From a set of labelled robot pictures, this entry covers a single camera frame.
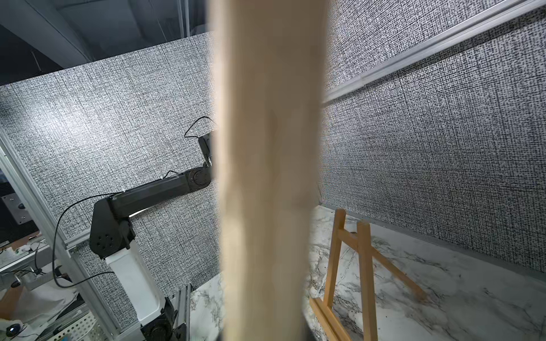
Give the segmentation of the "light wooden board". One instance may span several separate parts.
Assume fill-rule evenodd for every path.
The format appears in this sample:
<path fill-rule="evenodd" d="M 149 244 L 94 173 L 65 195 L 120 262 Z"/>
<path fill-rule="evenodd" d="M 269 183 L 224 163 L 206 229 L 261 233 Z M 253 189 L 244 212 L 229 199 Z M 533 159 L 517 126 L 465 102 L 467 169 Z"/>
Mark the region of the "light wooden board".
<path fill-rule="evenodd" d="M 212 1 L 224 340 L 304 340 L 328 1 Z"/>

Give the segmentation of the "small wooden easel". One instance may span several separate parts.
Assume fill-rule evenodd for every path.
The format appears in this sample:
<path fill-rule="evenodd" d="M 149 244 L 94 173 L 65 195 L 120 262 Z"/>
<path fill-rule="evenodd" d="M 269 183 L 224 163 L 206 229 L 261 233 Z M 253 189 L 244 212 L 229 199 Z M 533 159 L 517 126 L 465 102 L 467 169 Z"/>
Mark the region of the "small wooden easel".
<path fill-rule="evenodd" d="M 427 300 L 427 294 L 372 245 L 371 224 L 369 222 L 365 220 L 358 221 L 356 231 L 350 232 L 345 229 L 346 216 L 347 212 L 344 209 L 338 208 L 335 210 L 331 248 L 326 272 L 325 293 L 322 298 L 310 298 L 309 303 L 329 340 L 351 339 L 333 310 L 336 279 L 341 259 L 341 247 L 343 244 L 346 244 L 358 256 L 358 273 L 363 308 L 363 339 L 377 340 L 378 321 L 375 299 L 374 260 L 377 260 L 395 278 L 405 284 L 418 301 Z"/>

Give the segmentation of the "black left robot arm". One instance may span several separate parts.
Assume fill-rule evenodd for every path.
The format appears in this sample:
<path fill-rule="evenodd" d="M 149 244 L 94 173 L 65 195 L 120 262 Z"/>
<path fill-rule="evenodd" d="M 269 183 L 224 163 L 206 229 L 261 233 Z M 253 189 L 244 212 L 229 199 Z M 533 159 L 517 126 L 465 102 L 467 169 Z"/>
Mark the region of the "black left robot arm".
<path fill-rule="evenodd" d="M 201 166 L 108 194 L 93 208 L 89 246 L 111 268 L 145 340 L 190 338 L 190 295 L 219 272 L 212 136 Z"/>

